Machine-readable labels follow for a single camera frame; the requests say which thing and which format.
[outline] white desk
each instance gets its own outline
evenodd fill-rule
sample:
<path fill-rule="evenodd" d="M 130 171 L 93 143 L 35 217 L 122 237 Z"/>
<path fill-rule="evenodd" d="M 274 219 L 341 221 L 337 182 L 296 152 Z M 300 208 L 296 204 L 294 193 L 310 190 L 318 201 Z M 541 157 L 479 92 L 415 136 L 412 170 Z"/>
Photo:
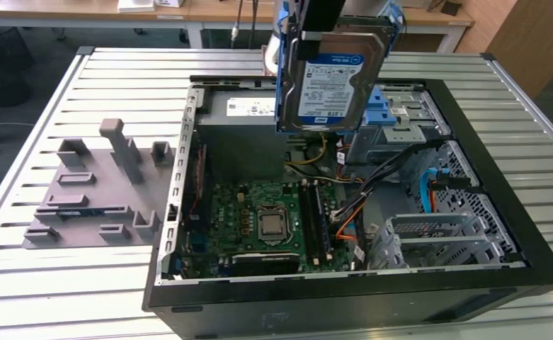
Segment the white desk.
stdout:
<path fill-rule="evenodd" d="M 273 30 L 273 1 L 261 1 L 257 29 Z M 439 11 L 405 8 L 408 33 L 440 34 L 439 52 L 455 51 L 465 29 L 475 20 L 461 9 L 457 16 Z M 0 0 L 0 26 L 50 28 L 182 28 L 190 47 L 202 48 L 205 29 L 232 30 L 238 0 L 186 0 L 181 8 L 157 6 L 154 12 L 118 13 L 117 0 Z M 245 0 L 241 29 L 252 28 L 252 2 Z"/>

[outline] ram slot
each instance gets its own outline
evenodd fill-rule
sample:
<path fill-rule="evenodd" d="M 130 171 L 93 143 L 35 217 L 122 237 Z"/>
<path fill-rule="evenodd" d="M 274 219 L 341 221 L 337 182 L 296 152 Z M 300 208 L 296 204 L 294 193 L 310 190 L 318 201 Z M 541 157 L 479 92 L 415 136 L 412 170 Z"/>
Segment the ram slot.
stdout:
<path fill-rule="evenodd" d="M 321 198 L 321 191 L 318 189 L 317 182 L 313 184 L 313 200 L 314 200 L 314 206 L 317 208 L 316 211 L 316 221 L 318 223 L 317 229 L 318 229 L 318 236 L 320 236 L 320 246 L 321 246 L 321 261 L 330 261 L 333 259 L 332 257 L 332 242 L 329 240 L 329 221 L 325 216 L 325 210 L 322 207 L 322 198 Z"/>
<path fill-rule="evenodd" d="M 326 261 L 325 242 L 322 241 L 322 207 L 317 187 L 304 181 L 298 185 L 300 211 L 302 213 L 304 241 L 308 262 L 320 265 Z"/>

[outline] motherboard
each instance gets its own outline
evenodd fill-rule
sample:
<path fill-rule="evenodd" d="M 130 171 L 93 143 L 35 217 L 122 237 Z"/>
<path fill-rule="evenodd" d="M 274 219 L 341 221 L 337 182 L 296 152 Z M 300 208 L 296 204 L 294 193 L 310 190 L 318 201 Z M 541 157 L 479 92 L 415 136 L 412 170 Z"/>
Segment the motherboard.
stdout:
<path fill-rule="evenodd" d="M 320 215 L 326 216 L 338 205 L 336 187 L 330 183 L 216 185 L 212 229 L 206 234 L 193 234 L 190 241 L 196 253 L 205 254 L 194 259 L 194 268 L 200 271 L 201 277 L 234 275 L 229 270 L 232 262 L 268 260 L 265 257 L 261 258 L 262 256 L 285 257 L 276 261 L 278 264 L 286 263 L 288 256 L 296 257 L 292 264 L 296 263 L 298 273 L 348 270 L 348 248 L 344 242 L 330 242 L 328 229 L 328 236 L 321 241 L 309 239 L 310 234 L 321 234 L 321 230 L 318 233 L 308 230 L 309 218 L 313 225 L 329 227 L 326 224 L 321 226 L 316 223 L 314 217 L 308 216 L 314 212 L 304 200 L 308 198 L 304 192 L 313 189 L 317 194 L 313 198 L 320 200 L 322 208 Z"/>

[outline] green circuit board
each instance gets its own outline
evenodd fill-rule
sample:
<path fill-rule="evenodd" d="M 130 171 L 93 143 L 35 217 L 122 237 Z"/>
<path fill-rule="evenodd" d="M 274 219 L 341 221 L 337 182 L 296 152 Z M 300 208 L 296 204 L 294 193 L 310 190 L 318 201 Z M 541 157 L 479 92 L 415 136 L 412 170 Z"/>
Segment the green circuit board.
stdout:
<path fill-rule="evenodd" d="M 324 273 L 348 269 L 348 250 L 344 244 L 332 245 L 333 260 L 316 265 L 306 260 L 302 216 L 300 211 L 297 183 L 221 184 L 213 191 L 212 230 L 208 238 L 208 254 L 241 254 L 288 251 L 298 254 L 301 273 Z M 337 206 L 336 188 L 330 183 L 320 186 L 324 208 Z M 288 238 L 280 244 L 260 239 L 260 217 L 262 210 L 285 210 L 289 225 Z M 205 256 L 196 260 L 204 278 L 220 277 L 217 258 Z"/>

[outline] floor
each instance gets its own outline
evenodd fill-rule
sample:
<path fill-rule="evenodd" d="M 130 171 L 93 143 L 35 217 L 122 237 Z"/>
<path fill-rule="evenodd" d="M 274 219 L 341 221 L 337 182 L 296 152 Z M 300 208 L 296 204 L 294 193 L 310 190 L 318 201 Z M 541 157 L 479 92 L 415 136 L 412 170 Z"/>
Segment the floor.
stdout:
<path fill-rule="evenodd" d="M 145 30 L 146 34 L 138 35 L 132 29 L 69 28 L 65 41 L 57 41 L 49 28 L 33 28 L 21 32 L 37 60 L 37 64 L 25 72 L 34 94 L 27 103 L 14 108 L 0 108 L 0 123 L 35 124 L 79 46 L 188 47 L 180 41 L 180 30 Z M 268 36 L 260 35 L 257 43 L 264 38 L 268 39 Z M 229 34 L 225 32 L 204 35 L 206 45 L 212 43 L 214 47 L 228 47 L 228 39 Z M 240 42 L 238 45 L 246 45 L 245 35 L 240 36 Z M 536 103 L 553 121 L 553 81 Z M 27 125 L 0 125 L 0 182 L 30 130 L 31 126 Z"/>

